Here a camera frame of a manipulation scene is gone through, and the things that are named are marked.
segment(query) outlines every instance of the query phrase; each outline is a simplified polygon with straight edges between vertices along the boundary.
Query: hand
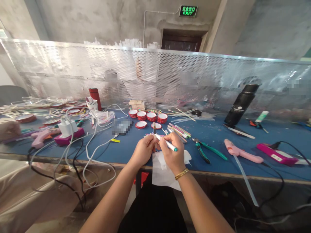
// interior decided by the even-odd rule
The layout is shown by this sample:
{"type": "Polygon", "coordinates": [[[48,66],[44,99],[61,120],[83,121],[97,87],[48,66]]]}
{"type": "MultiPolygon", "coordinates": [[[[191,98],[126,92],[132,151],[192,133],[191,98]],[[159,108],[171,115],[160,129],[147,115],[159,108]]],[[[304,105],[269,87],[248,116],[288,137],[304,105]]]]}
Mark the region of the hand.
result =
{"type": "Polygon", "coordinates": [[[155,139],[153,135],[140,139],[129,164],[136,168],[141,168],[141,166],[146,164],[150,159],[152,151],[155,151],[155,144],[157,142],[158,139],[155,139]]]}
{"type": "Polygon", "coordinates": [[[170,133],[160,139],[160,147],[164,154],[164,159],[168,167],[172,170],[174,175],[178,175],[183,170],[185,170],[186,166],[184,163],[184,144],[179,139],[178,135],[173,132],[170,133]],[[172,151],[167,147],[167,141],[171,141],[171,143],[177,147],[178,151],[172,151]]]}
{"type": "Polygon", "coordinates": [[[8,140],[21,135],[19,123],[8,121],[0,124],[0,141],[8,140]]]}

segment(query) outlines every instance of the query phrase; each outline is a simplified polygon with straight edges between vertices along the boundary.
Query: metal partition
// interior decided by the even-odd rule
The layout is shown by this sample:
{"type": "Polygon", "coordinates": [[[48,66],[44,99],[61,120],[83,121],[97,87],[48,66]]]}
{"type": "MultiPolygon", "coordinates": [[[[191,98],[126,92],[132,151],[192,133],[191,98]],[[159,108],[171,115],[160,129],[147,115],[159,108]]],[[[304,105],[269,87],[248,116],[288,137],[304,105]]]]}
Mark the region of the metal partition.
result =
{"type": "Polygon", "coordinates": [[[99,90],[104,105],[228,112],[245,84],[260,84],[247,110],[258,116],[311,118],[311,64],[219,54],[18,39],[1,40],[32,96],[83,99],[99,90]]]}

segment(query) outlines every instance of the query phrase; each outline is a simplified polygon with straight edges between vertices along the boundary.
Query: green exit sign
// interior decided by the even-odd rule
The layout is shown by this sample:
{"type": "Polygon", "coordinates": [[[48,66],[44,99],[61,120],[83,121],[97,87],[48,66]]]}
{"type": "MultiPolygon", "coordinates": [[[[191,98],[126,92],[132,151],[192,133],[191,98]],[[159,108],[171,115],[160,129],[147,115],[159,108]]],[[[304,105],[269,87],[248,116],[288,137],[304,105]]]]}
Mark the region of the green exit sign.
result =
{"type": "Polygon", "coordinates": [[[197,6],[181,6],[179,16],[194,18],[197,13],[197,9],[197,6]]]}

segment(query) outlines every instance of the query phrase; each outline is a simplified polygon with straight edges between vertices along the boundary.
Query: green pliers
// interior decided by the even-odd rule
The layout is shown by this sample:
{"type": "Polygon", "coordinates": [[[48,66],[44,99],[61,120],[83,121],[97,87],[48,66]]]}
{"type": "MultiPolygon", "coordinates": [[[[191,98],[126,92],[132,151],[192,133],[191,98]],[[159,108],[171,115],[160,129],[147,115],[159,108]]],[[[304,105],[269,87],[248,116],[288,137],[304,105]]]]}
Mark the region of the green pliers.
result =
{"type": "Polygon", "coordinates": [[[207,164],[210,164],[210,160],[207,158],[207,156],[204,154],[201,146],[204,146],[205,148],[211,150],[212,152],[214,152],[216,155],[220,156],[222,159],[224,160],[228,160],[227,157],[221,153],[220,151],[216,150],[214,147],[211,147],[209,145],[207,145],[206,143],[204,142],[200,142],[198,139],[196,138],[192,138],[192,140],[195,142],[195,146],[197,147],[197,149],[199,150],[199,153],[201,155],[201,157],[204,159],[204,161],[207,163],[207,164]]]}

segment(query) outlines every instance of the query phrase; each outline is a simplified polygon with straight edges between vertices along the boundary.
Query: black water bottle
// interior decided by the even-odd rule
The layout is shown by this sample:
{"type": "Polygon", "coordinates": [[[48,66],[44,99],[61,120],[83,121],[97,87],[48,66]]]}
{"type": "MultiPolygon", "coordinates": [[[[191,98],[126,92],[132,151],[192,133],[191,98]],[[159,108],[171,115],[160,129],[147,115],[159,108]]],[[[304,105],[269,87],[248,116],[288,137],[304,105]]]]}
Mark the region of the black water bottle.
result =
{"type": "Polygon", "coordinates": [[[237,96],[232,108],[230,109],[225,122],[231,125],[236,125],[246,109],[249,107],[250,103],[255,98],[255,93],[259,85],[257,84],[247,84],[243,91],[237,96]]]}

